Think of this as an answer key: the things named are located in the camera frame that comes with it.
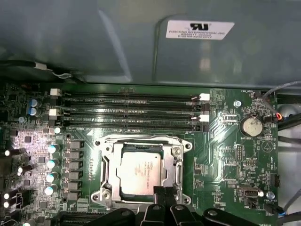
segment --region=motherboard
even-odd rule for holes
[[[0,217],[82,225],[173,187],[260,225],[277,217],[277,118],[261,90],[105,84],[0,85]],[[269,102],[277,105],[275,95]]]

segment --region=cpu socket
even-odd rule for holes
[[[91,201],[108,209],[137,209],[153,203],[153,187],[173,187],[178,204],[190,204],[183,194],[183,154],[192,143],[167,135],[112,134],[95,141],[102,155],[101,184]]]

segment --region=sticker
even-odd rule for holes
[[[166,37],[168,39],[223,40],[233,26],[233,22],[170,20]]]

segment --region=cable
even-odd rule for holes
[[[15,223],[18,223],[16,220],[10,219],[10,220],[8,220],[8,221],[3,222],[0,226],[3,226],[3,225],[5,225],[6,223],[8,223],[8,222],[10,222],[10,221],[14,221]]]
[[[288,208],[301,196],[301,189],[287,202],[283,210],[287,212]]]
[[[289,129],[291,127],[299,126],[300,124],[301,124],[301,120],[299,120],[299,121],[293,121],[293,122],[290,122],[290,123],[281,124],[281,125],[278,125],[278,131],[282,131],[284,129]]]
[[[285,83],[285,84],[282,84],[282,85],[279,85],[279,86],[276,86],[276,87],[270,89],[268,92],[266,92],[262,96],[263,103],[266,105],[266,107],[269,110],[271,110],[274,114],[276,114],[278,119],[279,119],[279,115],[281,115],[281,114],[276,109],[274,109],[273,106],[267,101],[268,95],[272,94],[273,92],[275,92],[279,89],[283,89],[283,88],[286,88],[286,87],[289,87],[289,86],[295,86],[295,85],[299,85],[299,84],[301,84],[301,81],[292,81],[292,82],[289,82],[289,83]]]
[[[290,143],[290,144],[301,145],[301,139],[298,139],[298,138],[289,138],[289,137],[278,136],[278,141]]]
[[[70,79],[76,83],[85,83],[82,80],[76,78],[74,75],[72,75],[70,70],[55,67],[52,65],[46,65],[46,64],[41,64],[34,61],[26,61],[26,60],[1,60],[0,61],[0,68],[12,67],[12,66],[31,67],[31,68],[44,70],[44,71],[52,71],[52,74],[60,79]]]
[[[35,67],[36,63],[26,60],[0,60],[0,67]]]
[[[301,220],[301,212],[296,212],[292,214],[285,215],[276,220],[277,226],[281,226],[284,223],[294,222]]]

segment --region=metal panel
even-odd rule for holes
[[[1,1],[0,45],[88,82],[267,87],[299,77],[300,9],[297,0]],[[221,41],[173,40],[169,19],[235,25]]]

